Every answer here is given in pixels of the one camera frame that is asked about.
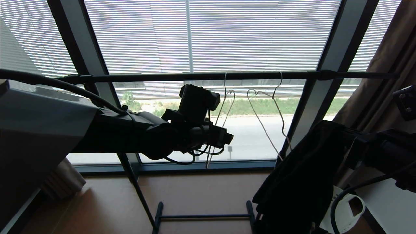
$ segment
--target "brown curtain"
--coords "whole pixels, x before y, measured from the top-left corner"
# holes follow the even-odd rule
[[[403,121],[392,93],[416,85],[416,1],[400,3],[367,72],[394,72],[400,77],[363,80],[334,121],[364,132],[390,128],[415,132],[416,120]]]
[[[63,199],[82,189],[85,179],[65,158],[41,185],[41,190],[53,199]]]

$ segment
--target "black garment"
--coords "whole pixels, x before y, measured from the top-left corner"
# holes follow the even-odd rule
[[[345,152],[343,128],[321,121],[267,177],[253,198],[263,214],[257,234],[309,234],[312,222],[319,227]]]

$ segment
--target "curtain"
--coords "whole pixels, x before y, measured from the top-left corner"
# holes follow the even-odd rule
[[[405,122],[392,93],[416,84],[416,1],[403,0],[367,72],[394,72],[395,80],[364,79],[334,121],[347,127],[378,132],[389,128],[416,131],[416,120]]]
[[[63,199],[74,195],[86,183],[82,175],[65,158],[41,185],[41,190],[52,199]]]

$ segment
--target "brown tiled floor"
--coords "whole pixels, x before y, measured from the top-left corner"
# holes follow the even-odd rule
[[[139,184],[153,214],[159,201],[163,214],[245,214],[268,173],[141,177]],[[350,234],[367,232],[366,223]],[[44,204],[24,234],[150,234],[151,225],[133,186],[125,177],[87,178],[74,198]],[[162,222],[160,234],[249,234],[246,220]]]

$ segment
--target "road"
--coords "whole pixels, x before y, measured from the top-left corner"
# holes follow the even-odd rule
[[[332,120],[334,116],[327,116],[325,119]],[[284,116],[285,133],[287,133],[293,116]],[[285,137],[282,134],[282,120],[280,116],[260,116],[266,131],[268,132],[273,144],[278,151],[281,150]],[[218,125],[222,125],[224,118],[218,120]],[[275,159],[276,151],[268,140],[263,128],[256,116],[228,117],[225,125],[228,132],[234,135],[231,148],[225,146],[225,150],[220,155],[214,155],[212,160],[244,160],[244,159]],[[170,158],[178,161],[190,161],[192,156],[173,152]],[[68,159],[73,164],[108,164],[119,163],[116,154],[69,154]],[[206,155],[200,156],[197,160],[205,160]],[[165,159],[151,160],[141,155],[143,162],[166,162]]]

